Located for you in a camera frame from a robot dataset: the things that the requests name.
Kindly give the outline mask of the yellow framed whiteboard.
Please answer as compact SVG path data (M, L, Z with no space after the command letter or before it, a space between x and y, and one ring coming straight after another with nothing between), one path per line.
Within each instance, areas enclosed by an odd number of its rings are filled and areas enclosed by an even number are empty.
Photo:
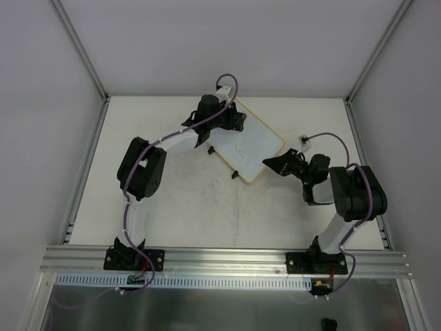
M238 177L252 184L266 168L263 161L276 157L285 140L240 101L236 101L236 109L247 115L243 130L212 130L207 143Z

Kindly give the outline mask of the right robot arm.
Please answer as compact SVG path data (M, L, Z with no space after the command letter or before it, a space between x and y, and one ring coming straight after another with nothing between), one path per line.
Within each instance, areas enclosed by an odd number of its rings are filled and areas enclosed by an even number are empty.
M336 209L329 225L305 252L285 254L287 273L347 274L345 244L361 225L387 211L387 196L372 169L354 163L331 167L331 159L323 154L307 161L295 149L263 163L282 177L299 179L308 205L334 205Z

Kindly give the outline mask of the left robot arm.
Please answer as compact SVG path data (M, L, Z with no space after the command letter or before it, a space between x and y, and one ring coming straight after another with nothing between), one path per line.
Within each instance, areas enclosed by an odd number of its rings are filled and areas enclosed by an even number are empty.
M152 142L140 137L132 139L116 175L125 207L122 230L113 244L112 263L136 270L147 261L143 253L146 213L143 202L158 190L167 155L199 147L215 129L241 132L246 118L245 113L237 111L233 99L220 100L216 95L205 94L176 132Z

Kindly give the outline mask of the black object bottom edge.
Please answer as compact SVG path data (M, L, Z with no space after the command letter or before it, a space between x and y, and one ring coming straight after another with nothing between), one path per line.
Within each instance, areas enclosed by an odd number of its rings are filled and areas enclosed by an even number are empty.
M336 331L338 328L338 322L334 319L325 318L321 321L322 331Z

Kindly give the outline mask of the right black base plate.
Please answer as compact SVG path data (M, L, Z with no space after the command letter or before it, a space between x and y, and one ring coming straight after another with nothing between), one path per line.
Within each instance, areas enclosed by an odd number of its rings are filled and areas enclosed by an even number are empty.
M287 252L285 265L288 274L337 274L348 273L344 254L318 253L316 256L307 252Z

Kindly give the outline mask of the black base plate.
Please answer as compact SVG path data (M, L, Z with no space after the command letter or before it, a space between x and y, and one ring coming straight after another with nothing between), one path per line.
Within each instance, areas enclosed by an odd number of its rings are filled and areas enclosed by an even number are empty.
M143 253L152 262L146 266L147 271L152 271L152 268L156 272L163 271L165 262L164 250L143 248ZM145 257L142 257L131 248L128 250L128 255L124 257L122 253L111 247L106 251L103 269L112 271L141 271L146 261Z
M307 252L287 252L285 265L288 274L337 274L348 273L344 254L318 253L316 256Z

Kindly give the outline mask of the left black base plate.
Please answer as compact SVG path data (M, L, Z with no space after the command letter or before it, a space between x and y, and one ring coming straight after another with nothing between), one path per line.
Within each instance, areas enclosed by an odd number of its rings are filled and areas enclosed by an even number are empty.
M147 271L152 271L152 268L156 272L163 271L165 262L164 250L143 248L143 253L152 262L146 266ZM146 261L145 257L142 257L131 248L128 250L128 255L124 257L122 253L111 247L106 251L103 269L112 271L141 271Z

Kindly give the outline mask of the aluminium mounting rail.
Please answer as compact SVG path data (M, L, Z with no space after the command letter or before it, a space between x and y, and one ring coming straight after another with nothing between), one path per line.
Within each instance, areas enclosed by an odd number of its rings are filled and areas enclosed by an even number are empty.
M107 248L99 245L51 245L44 254L41 272L105 272ZM295 260L286 250L233 248L163 248L160 273L166 275L276 277L287 276ZM412 279L405 253L389 250L355 250L345 266L355 278Z

